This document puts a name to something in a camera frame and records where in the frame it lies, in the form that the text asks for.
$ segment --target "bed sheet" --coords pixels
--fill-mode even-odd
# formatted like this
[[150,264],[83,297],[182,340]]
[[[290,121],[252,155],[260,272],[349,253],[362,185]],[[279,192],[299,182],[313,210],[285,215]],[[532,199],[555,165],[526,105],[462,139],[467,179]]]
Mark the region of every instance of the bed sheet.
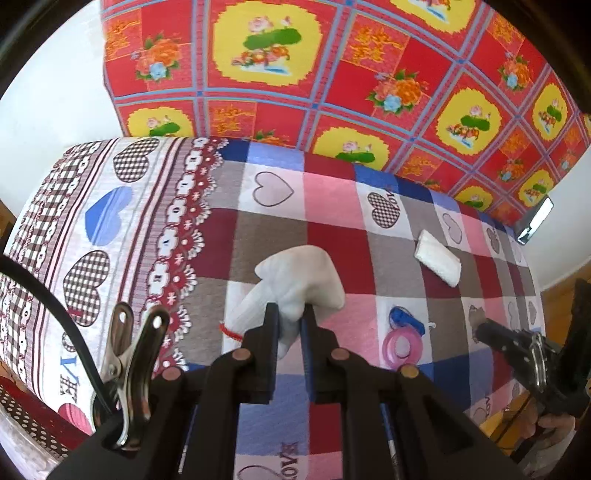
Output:
[[[456,288],[413,258],[423,229],[461,259]],[[324,248],[342,279],[345,308],[324,323],[342,346],[393,368],[401,332],[388,313],[403,307],[424,326],[422,336],[407,332],[414,362],[475,422],[520,393],[502,359],[473,340],[470,324],[470,313],[483,308],[503,325],[544,329],[511,229],[357,164],[220,138],[79,145],[27,205],[7,253],[64,303],[99,366],[117,302],[132,306],[136,327],[150,305],[168,307],[158,373],[210,364],[220,354],[220,326],[258,281],[256,264],[303,244]],[[1,287],[2,359],[90,433],[92,389],[69,339],[27,292],[6,279]],[[248,480],[255,465],[280,472],[285,449],[302,478],[340,478],[339,409],[308,402],[299,342],[277,374],[269,407],[241,408],[237,478]]]

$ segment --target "folded white towel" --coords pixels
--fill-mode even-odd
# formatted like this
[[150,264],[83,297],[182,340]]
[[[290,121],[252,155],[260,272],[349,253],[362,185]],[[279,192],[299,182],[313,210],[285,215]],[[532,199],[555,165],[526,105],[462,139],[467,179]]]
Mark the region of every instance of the folded white towel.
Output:
[[455,287],[459,283],[462,272],[460,259],[426,230],[418,237],[414,258],[433,270],[450,287]]
[[[226,317],[224,327],[238,336],[262,325],[268,302],[277,303],[281,316],[277,356],[283,358],[299,335],[298,320],[304,305],[315,307],[322,321],[345,305],[345,290],[328,253],[314,245],[279,252],[255,267],[261,281]],[[222,353],[240,347],[238,340],[224,335]]]

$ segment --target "metal clip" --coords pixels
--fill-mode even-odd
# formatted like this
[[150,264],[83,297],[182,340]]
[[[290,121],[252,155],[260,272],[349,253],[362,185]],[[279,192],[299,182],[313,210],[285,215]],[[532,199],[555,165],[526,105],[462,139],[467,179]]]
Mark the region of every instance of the metal clip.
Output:
[[546,363],[544,359],[544,338],[540,332],[531,336],[530,355],[534,364],[534,383],[539,392],[543,392],[547,385]]
[[[135,341],[131,342],[134,314],[126,303],[118,303],[111,316],[100,377],[123,413],[123,429],[114,447],[137,450],[150,420],[150,379],[154,362],[168,329],[170,315],[163,306],[150,308]],[[96,396],[92,398],[95,429],[106,420]]]

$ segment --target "black cable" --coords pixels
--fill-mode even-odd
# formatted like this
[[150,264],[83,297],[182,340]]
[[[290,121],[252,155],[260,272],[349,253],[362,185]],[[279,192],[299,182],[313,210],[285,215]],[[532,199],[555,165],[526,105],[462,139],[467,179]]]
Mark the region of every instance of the black cable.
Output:
[[507,422],[507,425],[505,425],[505,428],[503,429],[503,431],[501,432],[499,437],[495,440],[496,445],[498,445],[498,443],[502,440],[502,438],[505,436],[505,433],[507,433],[509,431],[509,429],[515,423],[515,420],[521,414],[521,412],[523,412],[525,410],[525,408],[526,408],[527,404],[530,402],[530,400],[531,400],[531,393],[527,396],[523,405],[521,407],[519,407],[519,410],[517,410],[517,413],[515,415],[513,415],[511,417],[511,419]]
[[96,398],[99,399],[106,411],[110,411],[111,413],[116,412],[115,405],[111,402],[105,385],[100,379],[95,362],[90,355],[86,342],[82,338],[80,330],[78,330],[74,320],[72,320],[60,301],[26,268],[20,266],[6,255],[0,255],[0,274],[6,275],[21,287],[28,290],[60,322],[60,325],[66,331],[66,335],[70,338],[72,345],[76,348],[76,352],[80,356],[80,361],[86,371],[86,375],[88,375],[88,380],[90,380],[92,388],[95,389]]

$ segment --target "white wall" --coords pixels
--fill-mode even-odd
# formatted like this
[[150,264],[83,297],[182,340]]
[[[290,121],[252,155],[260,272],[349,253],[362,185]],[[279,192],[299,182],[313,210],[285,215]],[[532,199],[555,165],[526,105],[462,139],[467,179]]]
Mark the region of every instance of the white wall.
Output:
[[0,100],[0,200],[18,216],[63,151],[120,137],[103,86],[99,0],[64,23]]
[[591,148],[550,191],[554,208],[524,247],[542,290],[569,276],[591,257]]

